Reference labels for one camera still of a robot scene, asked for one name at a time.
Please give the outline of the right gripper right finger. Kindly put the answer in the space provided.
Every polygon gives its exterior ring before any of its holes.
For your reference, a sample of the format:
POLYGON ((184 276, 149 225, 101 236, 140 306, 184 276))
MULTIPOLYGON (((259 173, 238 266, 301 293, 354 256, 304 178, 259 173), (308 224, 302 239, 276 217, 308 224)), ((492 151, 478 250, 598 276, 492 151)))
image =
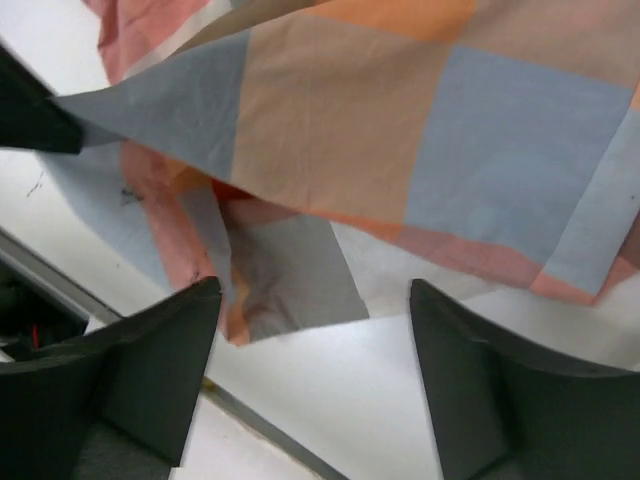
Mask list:
POLYGON ((410 318, 447 479, 635 479, 639 376, 544 347, 429 283, 410 318))

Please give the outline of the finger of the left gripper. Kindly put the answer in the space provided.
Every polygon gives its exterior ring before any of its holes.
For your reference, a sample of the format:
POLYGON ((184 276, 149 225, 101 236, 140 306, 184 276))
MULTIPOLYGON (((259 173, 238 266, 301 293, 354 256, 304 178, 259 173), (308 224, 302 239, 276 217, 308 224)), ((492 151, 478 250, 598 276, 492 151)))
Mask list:
POLYGON ((1 147, 78 154, 84 130, 53 102, 53 93, 1 46, 1 147))

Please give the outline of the checkered orange blue pillowcase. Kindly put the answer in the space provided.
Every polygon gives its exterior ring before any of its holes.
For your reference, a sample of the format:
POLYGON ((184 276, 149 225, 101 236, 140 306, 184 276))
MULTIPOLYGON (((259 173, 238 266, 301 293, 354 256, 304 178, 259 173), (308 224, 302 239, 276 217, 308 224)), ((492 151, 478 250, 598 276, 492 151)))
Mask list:
POLYGON ((639 271, 635 1, 92 1, 76 214, 236 344, 639 271))

